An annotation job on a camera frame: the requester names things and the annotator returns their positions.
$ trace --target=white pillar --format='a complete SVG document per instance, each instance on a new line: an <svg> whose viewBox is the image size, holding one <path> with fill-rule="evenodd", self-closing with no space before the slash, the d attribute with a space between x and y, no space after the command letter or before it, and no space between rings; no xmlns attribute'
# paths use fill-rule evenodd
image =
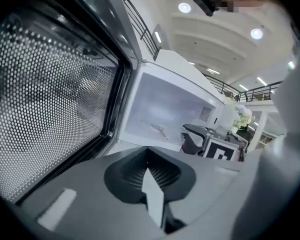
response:
<svg viewBox="0 0 300 240"><path fill-rule="evenodd" d="M265 129L266 126L266 122L267 122L267 117L268 117L268 112L267 111L262 111L261 112L261 117L259 120L259 125L254 133L254 136L250 142L250 145L248 147L248 152L254 150L256 148L256 146L258 145L258 142L260 140L260 137L262 135L262 132Z"/></svg>

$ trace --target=vent grille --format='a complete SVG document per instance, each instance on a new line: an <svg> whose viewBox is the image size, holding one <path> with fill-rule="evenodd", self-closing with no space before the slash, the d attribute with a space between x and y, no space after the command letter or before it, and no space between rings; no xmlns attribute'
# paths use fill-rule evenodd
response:
<svg viewBox="0 0 300 240"><path fill-rule="evenodd" d="M181 171L176 165L161 156L141 154L122 167L121 177L133 188L141 190L147 168L162 191L176 182L181 175Z"/></svg>
<svg viewBox="0 0 300 240"><path fill-rule="evenodd" d="M199 119L207 123L208 120L209 120L209 116L210 116L211 111L212 111L211 108L204 106L202 108Z"/></svg>

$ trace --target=ceiling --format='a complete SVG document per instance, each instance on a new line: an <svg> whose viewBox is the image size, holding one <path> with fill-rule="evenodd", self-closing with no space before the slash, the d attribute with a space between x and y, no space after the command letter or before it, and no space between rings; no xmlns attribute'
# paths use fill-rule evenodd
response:
<svg viewBox="0 0 300 240"><path fill-rule="evenodd" d="M180 12L180 3L189 4L191 11ZM193 0L165 0L165 5L172 18L172 29L165 31L174 32L174 50L201 72L210 74L207 68L211 68L220 72L213 77L235 86L244 81L249 89L261 86L255 86L259 73L269 84L288 73L286 64L294 59L294 38L280 7L267 3L259 8L240 8L236 13L217 11L208 17ZM255 28L262 29L262 39L250 36Z"/></svg>

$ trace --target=balcony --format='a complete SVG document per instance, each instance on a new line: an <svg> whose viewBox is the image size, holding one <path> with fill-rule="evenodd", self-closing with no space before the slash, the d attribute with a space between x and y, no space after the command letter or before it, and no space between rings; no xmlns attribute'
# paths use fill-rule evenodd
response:
<svg viewBox="0 0 300 240"><path fill-rule="evenodd" d="M282 81L268 84L254 88L247 91L239 91L236 88L222 82L210 75L203 74L212 85L218 90L219 93L224 94L226 97L234 99L236 102L257 102L257 101L269 101L271 96L276 92Z"/></svg>

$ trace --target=perforated metal mesh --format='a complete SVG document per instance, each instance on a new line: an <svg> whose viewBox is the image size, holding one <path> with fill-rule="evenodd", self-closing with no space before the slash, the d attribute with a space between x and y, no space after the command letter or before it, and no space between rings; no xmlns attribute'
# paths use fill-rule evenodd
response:
<svg viewBox="0 0 300 240"><path fill-rule="evenodd" d="M0 26L0 194L13 201L103 128L116 68Z"/></svg>
<svg viewBox="0 0 300 240"><path fill-rule="evenodd" d="M204 121L204 122L207 123L208 120L209 120L209 116L210 116L211 111L212 111L211 108L204 106L202 108L202 111L201 111L201 114L199 116L199 119L201 119L202 121Z"/></svg>

